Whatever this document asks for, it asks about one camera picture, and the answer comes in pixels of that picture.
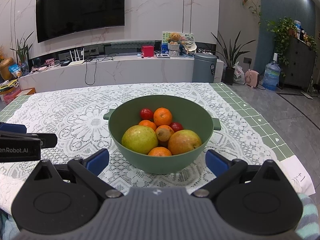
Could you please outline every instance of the white lace tablecloth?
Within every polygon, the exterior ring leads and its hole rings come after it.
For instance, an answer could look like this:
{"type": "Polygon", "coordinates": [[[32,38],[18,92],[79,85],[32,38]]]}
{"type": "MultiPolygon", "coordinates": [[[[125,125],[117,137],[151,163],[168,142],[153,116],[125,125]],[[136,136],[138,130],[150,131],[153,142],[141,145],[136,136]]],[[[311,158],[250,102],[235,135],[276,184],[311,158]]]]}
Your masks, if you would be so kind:
{"type": "MultiPolygon", "coordinates": [[[[24,124],[28,132],[48,132],[58,136],[58,144],[43,149],[41,158],[53,164],[66,163],[75,156],[86,158],[107,148],[110,162],[99,175],[123,193],[131,186],[184,186],[189,193],[215,176],[205,166],[205,152],[212,148],[232,160],[240,158],[249,164],[276,159],[260,135],[207,83],[157,83],[112,85],[59,90],[32,95],[7,121],[24,124]],[[204,107],[221,122],[203,153],[188,167],[168,175],[147,174],[131,166],[117,149],[103,115],[111,108],[136,97],[165,94],[190,99],[204,107]]],[[[10,213],[13,196],[38,162],[0,163],[0,208],[10,213]]]]}

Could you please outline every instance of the table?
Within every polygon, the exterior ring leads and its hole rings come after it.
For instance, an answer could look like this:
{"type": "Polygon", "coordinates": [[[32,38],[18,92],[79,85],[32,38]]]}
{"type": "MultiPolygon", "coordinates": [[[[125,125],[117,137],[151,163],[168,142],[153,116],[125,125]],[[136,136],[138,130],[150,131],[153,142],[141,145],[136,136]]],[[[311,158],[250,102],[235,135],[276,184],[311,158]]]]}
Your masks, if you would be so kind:
{"type": "MultiPolygon", "coordinates": [[[[204,154],[209,148],[228,159],[241,158],[249,164],[262,164],[266,159],[281,161],[293,155],[265,119],[231,89],[222,83],[212,86],[205,83],[129,84],[39,93],[18,97],[0,113],[0,121],[24,124],[28,132],[56,133],[57,147],[42,150],[42,158],[54,164],[66,163],[75,156],[85,158],[103,147],[108,148],[110,163],[99,177],[124,193],[130,186],[185,186],[188,192],[196,190],[215,178],[204,163],[204,154]],[[220,119],[221,131],[213,133],[203,153],[181,172],[153,175],[132,167],[116,148],[107,121],[103,120],[109,109],[150,94],[185,97],[220,119]]],[[[19,179],[22,184],[36,164],[0,164],[0,208],[10,212],[10,199],[14,194],[12,190],[5,190],[10,189],[11,183],[6,183],[5,178],[19,179]]]]}

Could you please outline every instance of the blue-striped cloth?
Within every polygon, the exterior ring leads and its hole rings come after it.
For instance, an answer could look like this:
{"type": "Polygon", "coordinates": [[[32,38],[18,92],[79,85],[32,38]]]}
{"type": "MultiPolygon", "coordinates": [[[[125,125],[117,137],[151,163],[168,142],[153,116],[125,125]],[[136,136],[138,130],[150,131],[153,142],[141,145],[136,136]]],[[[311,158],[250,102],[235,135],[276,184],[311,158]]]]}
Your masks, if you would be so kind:
{"type": "Polygon", "coordinates": [[[320,236],[317,207],[307,195],[298,196],[303,205],[303,213],[295,231],[303,240],[316,240],[320,236]]]}
{"type": "MultiPolygon", "coordinates": [[[[303,204],[303,213],[295,231],[303,240],[316,240],[320,236],[317,207],[307,195],[298,196],[303,204]]],[[[19,233],[12,216],[3,211],[0,216],[0,232],[2,240],[12,240],[19,233]]]]}

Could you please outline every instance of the television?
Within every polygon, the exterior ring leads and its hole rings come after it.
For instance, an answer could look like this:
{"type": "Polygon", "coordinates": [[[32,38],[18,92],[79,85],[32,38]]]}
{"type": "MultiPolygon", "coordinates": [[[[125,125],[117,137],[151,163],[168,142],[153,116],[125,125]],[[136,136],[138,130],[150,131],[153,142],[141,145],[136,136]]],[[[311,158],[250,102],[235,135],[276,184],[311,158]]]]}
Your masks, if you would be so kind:
{"type": "Polygon", "coordinates": [[[38,43],[114,26],[124,26],[124,0],[36,0],[38,43]]]}

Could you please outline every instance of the teddy bear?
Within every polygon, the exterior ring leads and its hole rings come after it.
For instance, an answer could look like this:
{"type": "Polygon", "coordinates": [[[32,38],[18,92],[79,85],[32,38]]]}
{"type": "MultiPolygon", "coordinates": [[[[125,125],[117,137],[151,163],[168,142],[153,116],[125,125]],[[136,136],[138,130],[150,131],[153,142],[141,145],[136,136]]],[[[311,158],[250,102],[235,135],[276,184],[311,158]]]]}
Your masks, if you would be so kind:
{"type": "Polygon", "coordinates": [[[167,38],[168,42],[178,42],[180,41],[180,34],[179,33],[170,33],[170,37],[167,38]]]}

